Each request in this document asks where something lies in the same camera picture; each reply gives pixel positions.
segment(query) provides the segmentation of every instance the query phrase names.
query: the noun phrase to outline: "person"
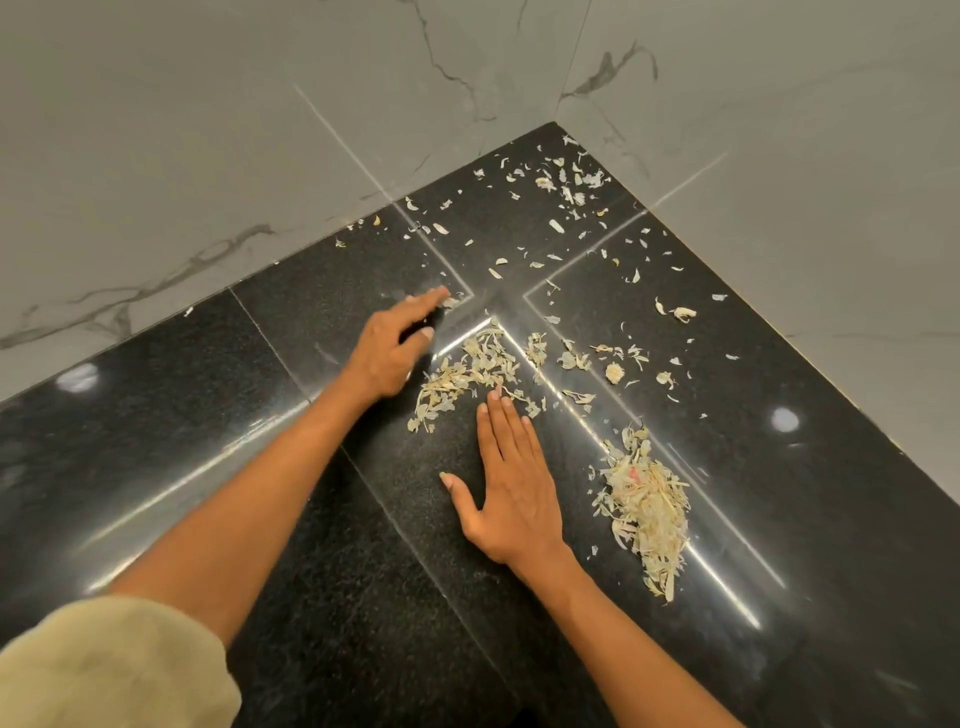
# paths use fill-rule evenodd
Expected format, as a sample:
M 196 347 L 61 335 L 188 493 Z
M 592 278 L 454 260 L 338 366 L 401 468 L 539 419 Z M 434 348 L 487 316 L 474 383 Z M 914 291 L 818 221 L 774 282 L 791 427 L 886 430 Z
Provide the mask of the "person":
M 397 394 L 433 338 L 435 288 L 374 313 L 342 372 L 305 413 L 108 588 L 68 604 L 0 653 L 7 728 L 229 726 L 240 694 L 226 647 L 250 612 L 334 450 Z M 477 407 L 487 497 L 440 473 L 464 535 L 540 599 L 620 726 L 739 725 L 610 601 L 564 543 L 553 478 L 530 420 L 499 388 Z

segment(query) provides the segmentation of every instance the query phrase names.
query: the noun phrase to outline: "white marble tile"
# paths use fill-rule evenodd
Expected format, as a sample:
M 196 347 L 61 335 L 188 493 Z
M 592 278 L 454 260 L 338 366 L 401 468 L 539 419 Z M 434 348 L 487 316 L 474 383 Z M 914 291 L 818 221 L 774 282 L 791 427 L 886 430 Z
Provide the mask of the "white marble tile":
M 958 23 L 941 0 L 594 0 L 558 112 L 954 497 Z
M 0 400 L 549 121 L 587 5 L 8 9 Z

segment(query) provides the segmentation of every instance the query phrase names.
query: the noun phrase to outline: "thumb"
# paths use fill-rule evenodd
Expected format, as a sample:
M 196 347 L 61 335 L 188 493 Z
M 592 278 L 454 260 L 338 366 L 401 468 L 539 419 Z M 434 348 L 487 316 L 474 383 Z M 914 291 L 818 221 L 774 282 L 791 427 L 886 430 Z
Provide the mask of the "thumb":
M 473 502 L 473 496 L 467 483 L 461 480 L 453 473 L 440 473 L 440 480 L 444 482 L 446 489 L 450 492 L 450 498 L 453 500 L 453 507 L 460 516 L 460 527 L 464 529 L 464 536 L 473 544 L 476 544 L 480 536 L 480 521 L 482 516 L 477 510 L 476 503 Z
M 432 341 L 433 327 L 424 327 L 411 334 L 406 341 L 400 344 L 400 355 L 409 369 L 414 368 L 414 364 L 430 348 L 430 342 Z

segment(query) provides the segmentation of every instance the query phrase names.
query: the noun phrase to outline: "forearm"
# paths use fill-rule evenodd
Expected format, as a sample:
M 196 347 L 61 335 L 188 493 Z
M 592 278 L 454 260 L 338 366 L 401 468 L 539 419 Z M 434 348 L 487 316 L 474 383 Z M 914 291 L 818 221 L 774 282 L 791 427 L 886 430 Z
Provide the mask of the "forearm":
M 317 480 L 369 402 L 338 377 L 240 473 L 111 585 L 175 607 L 224 644 L 239 631 Z
M 564 548 L 520 570 L 583 660 L 621 728 L 739 726 L 627 617 Z

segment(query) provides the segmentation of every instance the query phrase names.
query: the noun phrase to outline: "finger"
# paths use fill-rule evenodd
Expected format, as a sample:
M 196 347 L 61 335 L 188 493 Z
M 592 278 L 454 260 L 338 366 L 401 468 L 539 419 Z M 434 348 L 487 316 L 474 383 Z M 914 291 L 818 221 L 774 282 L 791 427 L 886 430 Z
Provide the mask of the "finger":
M 534 424 L 530 421 L 529 417 L 524 417 L 521 422 L 523 422 L 523 429 L 525 429 L 527 432 L 527 439 L 530 441 L 530 451 L 533 452 L 534 457 L 545 466 L 546 458 L 543 457 L 543 448 L 540 446 L 540 438 L 537 437 L 537 431 L 534 430 Z
M 430 348 L 431 341 L 433 341 L 433 327 L 424 327 L 409 336 L 406 341 L 397 347 L 400 360 L 406 365 L 408 372 L 414 368 L 417 360 Z
M 493 426 L 493 435 L 496 437 L 496 446 L 503 453 L 503 459 L 516 457 L 516 443 L 514 442 L 514 432 L 507 423 L 507 416 L 503 411 L 503 397 L 500 387 L 497 386 L 487 396 L 487 406 L 490 409 L 490 422 Z
M 387 313 L 390 314 L 391 321 L 397 331 L 403 331 L 405 328 L 417 321 L 426 318 L 434 308 L 449 298 L 450 292 L 446 286 L 432 288 L 422 296 L 407 297 L 404 301 L 397 303 Z
M 503 462 L 500 448 L 496 446 L 493 425 L 490 422 L 490 408 L 485 402 L 477 407 L 477 444 L 480 446 L 484 470 L 489 472 L 490 468 Z
M 472 544 L 476 544 L 477 540 L 481 538 L 483 516 L 477 510 L 476 503 L 473 502 L 473 496 L 470 494 L 467 483 L 453 473 L 440 473 L 440 480 L 444 482 L 450 493 L 453 507 L 460 517 L 460 527 L 464 531 L 464 536 Z
M 516 406 L 509 397 L 504 397 L 501 401 L 503 402 L 503 414 L 507 418 L 507 425 L 510 426 L 510 430 L 514 433 L 516 451 L 521 455 L 530 457 L 533 455 L 533 451 L 530 449 L 527 431 L 523 429 L 523 423 L 520 422 L 520 416 L 516 412 Z

